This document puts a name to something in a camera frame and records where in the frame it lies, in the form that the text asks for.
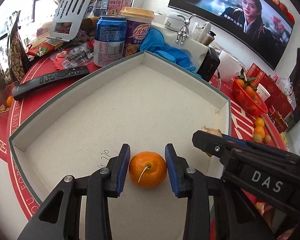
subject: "remote control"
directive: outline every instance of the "remote control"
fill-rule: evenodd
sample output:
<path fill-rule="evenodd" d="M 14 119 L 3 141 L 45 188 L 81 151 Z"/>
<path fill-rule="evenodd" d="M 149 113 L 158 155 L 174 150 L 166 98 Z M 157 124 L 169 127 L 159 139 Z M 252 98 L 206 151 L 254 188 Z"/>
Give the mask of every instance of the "remote control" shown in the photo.
<path fill-rule="evenodd" d="M 16 101 L 21 101 L 30 93 L 37 91 L 41 88 L 55 84 L 64 79 L 74 77 L 82 78 L 88 74 L 89 70 L 86 66 L 62 69 L 56 72 L 47 73 L 35 79 L 29 80 L 21 85 L 18 85 L 13 92 L 13 98 Z"/>

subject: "remote control button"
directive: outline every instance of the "remote control button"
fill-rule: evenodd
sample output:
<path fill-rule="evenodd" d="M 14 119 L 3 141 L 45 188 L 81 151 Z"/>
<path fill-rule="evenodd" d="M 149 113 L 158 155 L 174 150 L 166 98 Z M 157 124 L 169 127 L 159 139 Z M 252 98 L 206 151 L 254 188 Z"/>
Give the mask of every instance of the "remote control button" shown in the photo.
<path fill-rule="evenodd" d="M 55 75 L 57 77 L 64 77 L 65 75 L 67 75 L 69 73 L 69 71 L 67 69 L 63 69 L 60 71 L 55 72 Z"/>

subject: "red tablecloth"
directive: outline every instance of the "red tablecloth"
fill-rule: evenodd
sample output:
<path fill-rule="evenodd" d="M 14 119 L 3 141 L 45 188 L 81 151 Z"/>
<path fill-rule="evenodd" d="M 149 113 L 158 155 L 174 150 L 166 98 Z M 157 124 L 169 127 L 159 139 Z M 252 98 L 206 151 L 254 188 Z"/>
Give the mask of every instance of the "red tablecloth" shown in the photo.
<path fill-rule="evenodd" d="M 98 70 L 93 63 L 88 65 L 90 73 Z M 42 60 L 37 62 L 30 71 L 26 74 L 22 82 L 26 82 L 38 76 L 44 75 L 49 72 L 56 71 L 54 63 L 48 58 L 44 57 Z M 76 80 L 55 84 L 50 87 L 46 87 L 40 91 L 31 94 L 29 97 L 24 99 L 22 102 L 13 101 L 10 109 L 8 120 L 0 117 L 0 158 L 8 163 L 9 174 L 12 182 L 13 189 L 17 196 L 18 202 L 28 219 L 36 212 L 39 205 L 34 201 L 28 189 L 26 188 L 23 180 L 18 172 L 17 167 L 14 164 L 12 155 L 10 154 L 8 147 L 8 137 L 20 126 L 25 119 L 27 119 L 35 110 L 47 102 L 50 98 L 55 96 L 57 93 L 74 83 Z M 214 76 L 212 85 L 217 87 L 218 80 Z M 234 102 L 234 98 L 231 92 L 232 82 L 227 84 L 222 83 L 221 91 L 231 99 L 231 119 L 232 129 L 231 135 L 239 139 L 252 140 L 252 133 L 254 130 L 254 118 L 247 114 L 238 104 Z M 270 121 L 267 115 L 263 116 L 269 124 L 275 139 L 277 140 L 278 146 L 285 150 L 283 141 Z"/>

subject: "television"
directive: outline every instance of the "television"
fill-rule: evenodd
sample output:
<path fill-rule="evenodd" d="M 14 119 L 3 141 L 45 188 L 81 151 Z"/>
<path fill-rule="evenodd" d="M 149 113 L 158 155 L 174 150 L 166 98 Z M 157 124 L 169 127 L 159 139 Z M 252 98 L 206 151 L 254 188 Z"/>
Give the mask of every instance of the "television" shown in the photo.
<path fill-rule="evenodd" d="M 168 6 L 195 13 L 230 33 L 272 69 L 278 65 L 293 29 L 291 20 L 272 0 L 170 0 Z"/>

